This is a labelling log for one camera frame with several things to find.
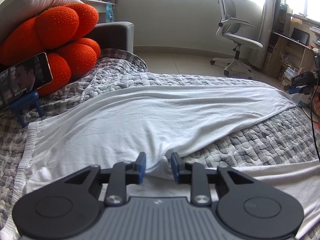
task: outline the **gray checkered blanket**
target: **gray checkered blanket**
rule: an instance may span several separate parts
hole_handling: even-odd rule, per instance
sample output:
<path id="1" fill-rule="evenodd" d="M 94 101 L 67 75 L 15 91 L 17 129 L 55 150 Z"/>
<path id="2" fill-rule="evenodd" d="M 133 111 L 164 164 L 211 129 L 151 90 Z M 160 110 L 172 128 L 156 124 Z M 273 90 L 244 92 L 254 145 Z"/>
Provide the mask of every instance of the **gray checkered blanket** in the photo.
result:
<path id="1" fill-rule="evenodd" d="M 87 76 L 40 99 L 47 118 L 66 112 L 101 93 L 136 86 L 265 85 L 257 81 L 193 75 L 148 73 L 137 56 L 122 50 L 105 49 Z M 39 121 L 33 106 L 25 109 L 25 122 Z M 17 167 L 23 155 L 28 128 L 21 128 L 8 109 L 0 111 L 0 229 L 12 210 L 12 192 Z M 297 109 L 283 111 L 250 128 L 232 133 L 184 157 L 206 167 L 225 163 L 231 167 L 299 163 L 316 159 L 310 121 Z M 320 239 L 320 227 L 305 239 Z"/>

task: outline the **white pillow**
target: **white pillow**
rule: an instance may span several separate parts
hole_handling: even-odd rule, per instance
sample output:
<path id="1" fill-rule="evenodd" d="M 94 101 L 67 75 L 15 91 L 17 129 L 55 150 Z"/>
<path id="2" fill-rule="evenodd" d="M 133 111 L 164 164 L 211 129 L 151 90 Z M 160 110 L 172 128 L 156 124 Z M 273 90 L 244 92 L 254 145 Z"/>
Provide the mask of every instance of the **white pillow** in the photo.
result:
<path id="1" fill-rule="evenodd" d="M 48 7 L 80 0 L 5 0 L 0 4 L 0 44 L 24 21 Z"/>

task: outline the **laptop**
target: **laptop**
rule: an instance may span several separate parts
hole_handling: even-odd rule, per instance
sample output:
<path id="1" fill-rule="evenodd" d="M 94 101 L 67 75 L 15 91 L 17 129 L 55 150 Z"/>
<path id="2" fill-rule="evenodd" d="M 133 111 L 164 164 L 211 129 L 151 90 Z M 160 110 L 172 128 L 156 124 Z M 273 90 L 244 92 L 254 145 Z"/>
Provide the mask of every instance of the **laptop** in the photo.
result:
<path id="1" fill-rule="evenodd" d="M 307 45 L 308 40 L 309 40 L 309 33 L 306 33 L 302 30 L 299 30 L 297 28 L 293 28 L 292 34 L 291 34 L 291 39 L 302 43 L 303 45 Z"/>

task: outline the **human hand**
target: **human hand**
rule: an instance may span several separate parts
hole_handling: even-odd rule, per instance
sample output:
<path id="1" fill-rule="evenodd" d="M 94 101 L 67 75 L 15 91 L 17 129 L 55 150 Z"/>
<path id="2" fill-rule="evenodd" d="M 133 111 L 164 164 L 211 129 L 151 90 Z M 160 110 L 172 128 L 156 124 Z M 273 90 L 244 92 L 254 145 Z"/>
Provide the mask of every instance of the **human hand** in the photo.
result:
<path id="1" fill-rule="evenodd" d="M 320 98 L 319 94 L 316 93 L 315 96 L 313 97 L 313 111 L 317 114 L 320 115 Z"/>

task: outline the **smartphone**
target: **smartphone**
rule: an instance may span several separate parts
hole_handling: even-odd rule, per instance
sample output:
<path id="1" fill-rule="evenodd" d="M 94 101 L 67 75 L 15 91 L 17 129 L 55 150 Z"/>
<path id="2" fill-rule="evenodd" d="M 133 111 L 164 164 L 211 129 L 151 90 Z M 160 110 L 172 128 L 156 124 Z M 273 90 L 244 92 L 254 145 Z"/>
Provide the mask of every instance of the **smartphone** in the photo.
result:
<path id="1" fill-rule="evenodd" d="M 0 73 L 0 109 L 52 80 L 45 52 L 8 68 Z"/>

